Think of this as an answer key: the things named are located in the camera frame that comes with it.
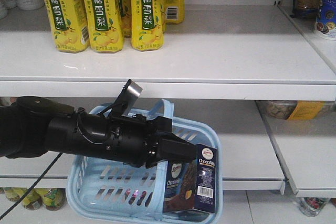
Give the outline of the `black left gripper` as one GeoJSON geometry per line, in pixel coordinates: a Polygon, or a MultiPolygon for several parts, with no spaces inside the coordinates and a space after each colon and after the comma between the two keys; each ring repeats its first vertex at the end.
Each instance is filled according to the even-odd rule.
{"type": "Polygon", "coordinates": [[[196,158],[196,146],[172,134],[170,118],[113,115],[109,116],[109,130],[104,151],[107,160],[151,168],[162,161],[191,162],[196,158]]]}

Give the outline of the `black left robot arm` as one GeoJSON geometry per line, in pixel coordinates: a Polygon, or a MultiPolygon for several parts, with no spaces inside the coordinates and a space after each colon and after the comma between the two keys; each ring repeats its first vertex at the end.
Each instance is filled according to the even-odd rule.
{"type": "Polygon", "coordinates": [[[172,132],[172,120],[124,115],[114,103],[94,115],[40,97],[1,107],[1,156],[33,158],[49,151],[151,168],[162,161],[191,162],[196,146],[172,132]]]}

